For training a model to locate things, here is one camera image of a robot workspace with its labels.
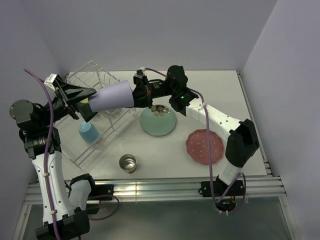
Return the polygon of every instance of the wall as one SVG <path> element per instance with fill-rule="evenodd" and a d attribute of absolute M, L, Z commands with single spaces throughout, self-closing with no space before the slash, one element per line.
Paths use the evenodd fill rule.
<path fill-rule="evenodd" d="M 241 70 L 276 0 L 21 2 L 65 70 Z"/>
<path fill-rule="evenodd" d="M 278 0 L 242 73 L 267 157 L 305 240 L 320 235 L 319 9 L 318 0 Z"/>
<path fill-rule="evenodd" d="M 42 78 L 60 67 L 18 0 L 0 7 L 0 239 L 12 239 L 29 182 L 36 174 L 18 136 L 9 108 L 19 99 L 45 103 L 42 89 L 23 71 L 30 68 Z"/>

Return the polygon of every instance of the silver cup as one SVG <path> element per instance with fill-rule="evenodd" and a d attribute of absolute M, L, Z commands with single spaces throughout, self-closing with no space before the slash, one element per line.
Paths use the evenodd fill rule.
<path fill-rule="evenodd" d="M 131 174 L 136 170 L 136 158 L 130 154 L 123 155 L 119 160 L 120 168 L 127 174 Z"/>

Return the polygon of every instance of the green plate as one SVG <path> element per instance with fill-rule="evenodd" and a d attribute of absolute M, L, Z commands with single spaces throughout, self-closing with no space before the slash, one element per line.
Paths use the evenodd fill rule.
<path fill-rule="evenodd" d="M 143 130 L 152 136 L 164 136 L 170 133 L 176 125 L 177 117 L 174 111 L 164 105 L 154 105 L 146 108 L 140 116 Z"/>

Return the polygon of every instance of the dish rack wire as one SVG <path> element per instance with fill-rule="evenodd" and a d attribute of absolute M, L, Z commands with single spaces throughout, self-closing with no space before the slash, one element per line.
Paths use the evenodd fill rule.
<path fill-rule="evenodd" d="M 95 62 L 90 61 L 75 72 L 70 72 L 65 81 L 76 86 L 98 90 L 117 84 L 120 79 Z M 99 157 L 99 153 L 95 153 L 99 145 L 109 138 L 126 121 L 126 118 L 135 116 L 135 113 L 135 108 L 111 109 L 97 113 L 90 120 L 90 123 L 99 131 L 100 137 L 92 144 L 86 143 L 78 132 L 79 125 L 84 122 L 81 115 L 78 114 L 79 120 L 74 120 L 69 115 L 66 116 L 55 125 L 59 130 L 63 154 L 78 168 L 85 168 Z"/>

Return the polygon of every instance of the light blue cup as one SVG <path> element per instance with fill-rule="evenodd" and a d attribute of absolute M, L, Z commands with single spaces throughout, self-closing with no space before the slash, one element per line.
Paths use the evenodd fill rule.
<path fill-rule="evenodd" d="M 90 122 L 83 122 L 79 126 L 79 134 L 87 144 L 92 144 L 100 137 L 96 127 Z"/>

